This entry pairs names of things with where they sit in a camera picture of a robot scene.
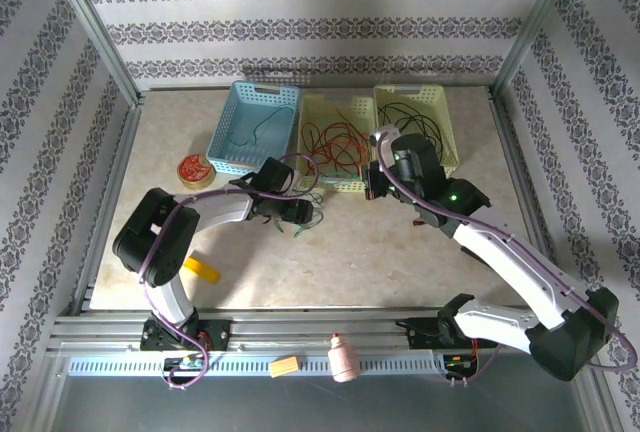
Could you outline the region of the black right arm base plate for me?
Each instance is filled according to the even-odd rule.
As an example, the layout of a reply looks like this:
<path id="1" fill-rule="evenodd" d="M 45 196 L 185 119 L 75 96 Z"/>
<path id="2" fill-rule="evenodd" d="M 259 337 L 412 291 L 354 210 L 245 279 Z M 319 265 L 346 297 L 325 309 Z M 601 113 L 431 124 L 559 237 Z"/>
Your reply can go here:
<path id="1" fill-rule="evenodd" d="M 464 336 L 451 321 L 437 317 L 398 319 L 395 325 L 405 331 L 411 350 L 470 349 L 472 339 Z"/>

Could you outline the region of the grey metal sheet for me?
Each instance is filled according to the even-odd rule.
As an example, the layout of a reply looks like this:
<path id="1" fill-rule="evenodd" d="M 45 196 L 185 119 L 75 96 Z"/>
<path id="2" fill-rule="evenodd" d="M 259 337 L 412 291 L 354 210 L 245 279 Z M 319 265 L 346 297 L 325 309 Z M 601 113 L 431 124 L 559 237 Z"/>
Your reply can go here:
<path id="1" fill-rule="evenodd" d="M 186 391 L 159 377 L 71 376 L 52 432 L 611 432 L 599 404 L 503 353 L 475 383 L 421 375 L 211 377 Z"/>

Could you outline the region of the aluminium frame post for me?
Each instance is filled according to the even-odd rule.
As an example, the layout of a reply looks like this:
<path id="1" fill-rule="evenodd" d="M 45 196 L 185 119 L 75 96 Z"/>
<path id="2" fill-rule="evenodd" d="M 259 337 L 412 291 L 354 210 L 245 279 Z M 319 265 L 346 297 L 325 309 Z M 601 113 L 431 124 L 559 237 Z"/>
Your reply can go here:
<path id="1" fill-rule="evenodd" d="M 69 0 L 89 39 L 95 45 L 109 73 L 130 106 L 138 106 L 141 92 L 118 52 L 107 27 L 91 0 Z"/>
<path id="2" fill-rule="evenodd" d="M 532 43 L 543 27 L 556 1 L 534 0 L 514 43 L 511 45 L 493 84 L 490 86 L 491 96 L 494 99 L 500 98 L 505 94 L 510 81 L 529 53 Z"/>

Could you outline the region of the wide aluminium frame rail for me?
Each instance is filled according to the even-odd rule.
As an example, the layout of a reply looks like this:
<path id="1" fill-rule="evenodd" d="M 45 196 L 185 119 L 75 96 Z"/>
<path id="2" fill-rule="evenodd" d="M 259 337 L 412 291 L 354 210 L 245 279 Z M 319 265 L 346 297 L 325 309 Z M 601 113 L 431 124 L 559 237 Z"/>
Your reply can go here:
<path id="1" fill-rule="evenodd" d="M 322 352 L 333 333 L 358 350 L 408 349 L 406 331 L 396 323 L 407 318 L 435 318 L 434 308 L 210 309 L 204 320 L 226 320 L 228 350 L 258 353 L 277 350 Z M 147 311 L 87 311 L 54 321 L 46 343 L 49 353 L 124 353 L 140 350 Z"/>

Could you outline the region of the low pale yellow plastic basket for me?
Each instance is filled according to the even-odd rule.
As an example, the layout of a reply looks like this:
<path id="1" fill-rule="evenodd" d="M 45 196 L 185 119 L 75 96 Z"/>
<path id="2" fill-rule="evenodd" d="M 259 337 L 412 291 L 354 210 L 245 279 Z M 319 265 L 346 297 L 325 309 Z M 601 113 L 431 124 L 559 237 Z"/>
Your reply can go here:
<path id="1" fill-rule="evenodd" d="M 371 97 L 330 100 L 324 94 L 306 94 L 296 141 L 302 187 L 317 179 L 316 186 L 324 190 L 362 192 L 361 167 L 374 158 L 369 137 L 377 126 Z"/>

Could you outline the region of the blue plastic basket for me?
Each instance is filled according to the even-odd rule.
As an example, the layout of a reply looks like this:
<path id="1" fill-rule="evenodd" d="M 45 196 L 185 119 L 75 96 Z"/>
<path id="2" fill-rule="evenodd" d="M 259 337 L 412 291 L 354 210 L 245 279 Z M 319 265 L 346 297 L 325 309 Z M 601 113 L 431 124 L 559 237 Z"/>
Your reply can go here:
<path id="1" fill-rule="evenodd" d="M 259 170 L 270 157 L 285 155 L 300 97 L 297 87 L 269 93 L 253 82 L 234 82 L 206 152 L 216 172 L 241 176 Z"/>

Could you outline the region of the tall pale yellow plastic basket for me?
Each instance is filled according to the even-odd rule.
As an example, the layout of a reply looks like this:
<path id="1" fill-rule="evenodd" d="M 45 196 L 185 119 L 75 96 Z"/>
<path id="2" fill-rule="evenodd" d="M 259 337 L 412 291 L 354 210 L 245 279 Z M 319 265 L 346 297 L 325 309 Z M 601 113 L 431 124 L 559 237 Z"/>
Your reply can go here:
<path id="1" fill-rule="evenodd" d="M 393 85 L 376 85 L 373 89 L 378 125 L 395 125 L 402 134 L 419 133 L 436 149 L 447 177 L 460 161 L 444 88 L 425 85 L 417 94 L 399 92 Z"/>

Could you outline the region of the small circuit board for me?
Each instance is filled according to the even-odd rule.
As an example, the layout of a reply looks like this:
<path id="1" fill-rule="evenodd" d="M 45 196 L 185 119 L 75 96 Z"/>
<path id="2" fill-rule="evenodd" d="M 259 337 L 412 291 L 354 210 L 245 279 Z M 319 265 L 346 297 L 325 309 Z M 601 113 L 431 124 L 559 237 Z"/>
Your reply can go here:
<path id="1" fill-rule="evenodd" d="M 472 373 L 477 370 L 478 360 L 475 354 L 445 355 L 444 364 L 447 370 L 457 373 Z"/>
<path id="2" fill-rule="evenodd" d="M 204 367 L 202 355 L 187 355 L 177 358 L 166 358 L 163 370 L 167 373 L 172 371 L 199 371 Z"/>

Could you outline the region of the yellow block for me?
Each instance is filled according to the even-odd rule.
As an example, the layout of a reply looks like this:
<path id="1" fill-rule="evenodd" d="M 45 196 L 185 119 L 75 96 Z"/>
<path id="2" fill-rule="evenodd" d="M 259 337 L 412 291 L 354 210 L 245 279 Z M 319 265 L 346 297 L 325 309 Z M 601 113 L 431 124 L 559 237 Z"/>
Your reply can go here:
<path id="1" fill-rule="evenodd" d="M 220 280 L 220 273 L 213 267 L 207 265 L 195 257 L 187 258 L 183 267 L 197 277 L 211 283 L 216 284 Z"/>

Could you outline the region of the tan wooden block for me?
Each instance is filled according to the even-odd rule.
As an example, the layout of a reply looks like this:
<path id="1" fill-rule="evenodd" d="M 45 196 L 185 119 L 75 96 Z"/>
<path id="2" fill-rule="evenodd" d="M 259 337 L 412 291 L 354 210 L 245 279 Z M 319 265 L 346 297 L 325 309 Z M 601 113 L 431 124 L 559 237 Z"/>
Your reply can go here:
<path id="1" fill-rule="evenodd" d="M 269 364 L 269 374 L 271 378 L 286 376 L 296 373 L 299 370 L 299 361 L 295 356 L 281 358 Z"/>

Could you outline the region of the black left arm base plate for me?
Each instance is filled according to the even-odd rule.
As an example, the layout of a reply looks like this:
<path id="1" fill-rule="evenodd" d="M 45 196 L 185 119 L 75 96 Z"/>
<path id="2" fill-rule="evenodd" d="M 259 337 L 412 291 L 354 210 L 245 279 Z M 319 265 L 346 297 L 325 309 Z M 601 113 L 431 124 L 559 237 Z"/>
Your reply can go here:
<path id="1" fill-rule="evenodd" d="M 182 328 L 182 332 L 198 341 L 208 351 L 226 351 L 231 336 L 230 328 L 229 320 L 196 319 L 188 321 Z M 196 350 L 196 346 L 175 332 L 171 332 L 157 318 L 150 318 L 143 326 L 140 350 L 145 352 Z"/>

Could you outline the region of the pink plastic bottle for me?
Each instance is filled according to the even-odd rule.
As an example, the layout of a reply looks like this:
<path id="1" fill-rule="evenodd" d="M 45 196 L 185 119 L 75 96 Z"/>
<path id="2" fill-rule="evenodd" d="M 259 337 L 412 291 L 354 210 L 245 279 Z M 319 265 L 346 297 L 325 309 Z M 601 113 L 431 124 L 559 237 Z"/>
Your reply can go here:
<path id="1" fill-rule="evenodd" d="M 338 333 L 332 335 L 327 356 L 335 382 L 346 383 L 361 375 L 360 361 L 354 347 Z"/>

